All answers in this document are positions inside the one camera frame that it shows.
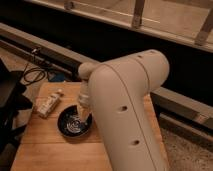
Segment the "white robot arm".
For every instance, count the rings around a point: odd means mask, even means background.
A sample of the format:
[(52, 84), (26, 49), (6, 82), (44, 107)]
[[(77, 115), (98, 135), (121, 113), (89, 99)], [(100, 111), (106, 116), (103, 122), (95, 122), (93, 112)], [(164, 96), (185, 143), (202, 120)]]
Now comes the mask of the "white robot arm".
[(167, 79), (169, 63), (146, 50), (78, 68), (79, 104), (91, 110), (113, 171), (168, 171), (143, 99)]

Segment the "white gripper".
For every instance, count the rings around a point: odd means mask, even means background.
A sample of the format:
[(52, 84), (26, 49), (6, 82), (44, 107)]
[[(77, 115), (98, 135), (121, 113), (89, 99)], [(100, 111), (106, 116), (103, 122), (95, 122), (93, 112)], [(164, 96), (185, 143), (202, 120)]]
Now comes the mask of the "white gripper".
[(80, 91), (78, 94), (78, 102), (81, 105), (77, 106), (79, 118), (82, 122), (85, 122), (90, 114), (90, 95), (88, 82), (85, 80), (81, 82)]

